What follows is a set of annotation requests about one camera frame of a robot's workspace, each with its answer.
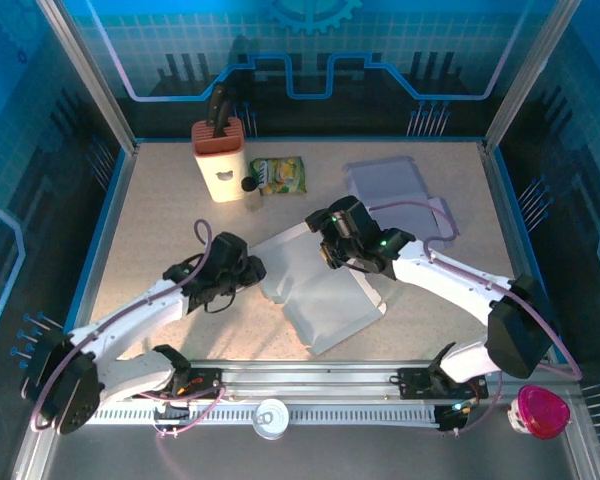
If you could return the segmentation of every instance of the enclosure floor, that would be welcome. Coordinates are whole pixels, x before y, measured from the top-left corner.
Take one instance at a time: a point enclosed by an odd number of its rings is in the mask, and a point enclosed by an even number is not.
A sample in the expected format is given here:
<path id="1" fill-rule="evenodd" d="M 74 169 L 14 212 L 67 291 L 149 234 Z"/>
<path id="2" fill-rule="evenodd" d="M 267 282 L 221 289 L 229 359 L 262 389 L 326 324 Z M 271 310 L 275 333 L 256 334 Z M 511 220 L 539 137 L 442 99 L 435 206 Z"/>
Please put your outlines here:
<path id="1" fill-rule="evenodd" d="M 197 218 L 209 220 L 214 234 L 229 231 L 257 245 L 346 195 L 346 163 L 396 155 L 413 157 L 429 193 L 448 202 L 461 236 L 445 255 L 494 274 L 512 275 L 474 143 L 271 141 L 247 143 L 246 154 L 249 160 L 302 156 L 308 193 L 265 197 L 262 209 L 247 213 L 239 201 L 211 200 L 190 144 L 142 144 L 92 321 L 142 294 L 172 264 L 200 252 L 193 234 Z M 157 330 L 126 356 L 167 343 L 190 359 L 416 360 L 432 358 L 451 341 L 464 342 L 485 332 L 473 317 L 427 291 L 384 277 L 367 278 L 382 295 L 387 313 L 319 356 L 306 351 L 283 316 L 282 305 L 266 300 L 259 288 L 240 293 L 220 314 L 199 309 Z"/>

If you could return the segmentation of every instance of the knife block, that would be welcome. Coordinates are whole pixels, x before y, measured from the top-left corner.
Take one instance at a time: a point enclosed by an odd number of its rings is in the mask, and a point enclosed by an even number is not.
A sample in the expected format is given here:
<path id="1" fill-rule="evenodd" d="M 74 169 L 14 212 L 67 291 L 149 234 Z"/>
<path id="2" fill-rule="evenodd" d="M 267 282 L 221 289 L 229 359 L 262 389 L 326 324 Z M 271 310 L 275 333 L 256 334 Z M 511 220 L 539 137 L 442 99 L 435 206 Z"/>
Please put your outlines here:
<path id="1" fill-rule="evenodd" d="M 193 124 L 193 155 L 211 199 L 217 203 L 238 200 L 244 196 L 242 179 L 249 175 L 242 122 L 229 117 L 229 125 L 224 128 L 226 137 L 213 138 L 213 130 L 205 121 Z"/>

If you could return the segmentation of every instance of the plastic bag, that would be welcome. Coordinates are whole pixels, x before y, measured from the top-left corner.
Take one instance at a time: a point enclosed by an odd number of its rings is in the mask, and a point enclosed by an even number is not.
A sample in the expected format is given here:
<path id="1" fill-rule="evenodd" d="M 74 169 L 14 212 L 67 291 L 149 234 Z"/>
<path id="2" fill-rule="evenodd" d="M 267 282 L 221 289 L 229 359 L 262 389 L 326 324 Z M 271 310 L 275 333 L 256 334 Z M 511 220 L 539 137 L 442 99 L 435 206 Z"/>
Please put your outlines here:
<path id="1" fill-rule="evenodd" d="M 250 170 L 263 195 L 307 193 L 301 157 L 256 158 Z"/>

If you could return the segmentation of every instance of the black knife handle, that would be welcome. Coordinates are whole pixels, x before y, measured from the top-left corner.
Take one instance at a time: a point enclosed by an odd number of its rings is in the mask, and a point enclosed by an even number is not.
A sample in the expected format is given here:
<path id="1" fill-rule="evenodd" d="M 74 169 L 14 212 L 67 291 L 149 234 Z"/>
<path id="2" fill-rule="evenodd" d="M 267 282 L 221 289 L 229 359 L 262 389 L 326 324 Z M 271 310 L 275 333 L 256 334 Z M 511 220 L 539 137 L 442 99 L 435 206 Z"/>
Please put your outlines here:
<path id="1" fill-rule="evenodd" d="M 227 99 L 222 102 L 216 119 L 216 126 L 213 130 L 213 138 L 226 137 L 224 128 L 229 126 L 229 115 L 231 115 L 232 108 L 233 102 L 231 100 Z"/>
<path id="2" fill-rule="evenodd" d="M 218 122 L 218 114 L 220 113 L 220 106 L 227 94 L 227 87 L 222 83 L 216 83 L 211 92 L 211 98 L 209 100 L 209 111 L 207 113 L 207 127 L 215 127 Z"/>

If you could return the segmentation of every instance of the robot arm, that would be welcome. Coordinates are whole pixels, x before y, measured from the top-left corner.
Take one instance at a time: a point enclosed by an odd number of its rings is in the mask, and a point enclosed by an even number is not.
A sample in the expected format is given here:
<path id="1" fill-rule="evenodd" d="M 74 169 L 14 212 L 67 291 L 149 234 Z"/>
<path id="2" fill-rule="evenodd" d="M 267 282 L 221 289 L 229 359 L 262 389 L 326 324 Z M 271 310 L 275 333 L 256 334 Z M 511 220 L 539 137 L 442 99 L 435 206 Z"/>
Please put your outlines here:
<path id="1" fill-rule="evenodd" d="M 417 285 L 449 300 L 486 327 L 485 335 L 467 344 L 447 345 L 433 361 L 431 380 L 442 390 L 499 370 L 528 378 L 551 346 L 536 322 L 500 291 L 510 290 L 534 303 L 542 297 L 542 290 L 531 277 L 522 275 L 513 281 L 436 252 L 430 259 L 413 235 L 395 228 L 381 230 L 353 196 L 314 212 L 306 223 L 311 231 L 321 233 L 321 254 L 331 268 L 354 259 L 369 273 Z"/>
<path id="2" fill-rule="evenodd" d="M 104 332 L 90 341 L 67 365 L 53 384 L 44 401 L 41 415 L 54 425 L 58 433 L 71 433 L 81 427 L 101 404 L 127 398 L 142 392 L 167 390 L 174 395 L 189 381 L 189 363 L 167 345 L 130 360 L 117 360 L 129 347 L 164 325 L 186 316 L 217 296 L 230 298 L 260 282 L 266 275 L 259 258 L 247 255 L 247 244 L 223 232 L 211 244 L 207 261 L 199 274 L 181 288 L 155 299 L 185 280 L 193 271 L 191 257 L 173 265 L 162 280 L 147 292 L 94 324 L 77 328 L 69 334 L 48 331 L 40 338 L 22 383 L 22 397 L 32 402 L 38 396 L 51 372 L 82 340 L 96 332 L 107 319 L 127 310 L 139 300 L 154 298 L 126 313 Z"/>

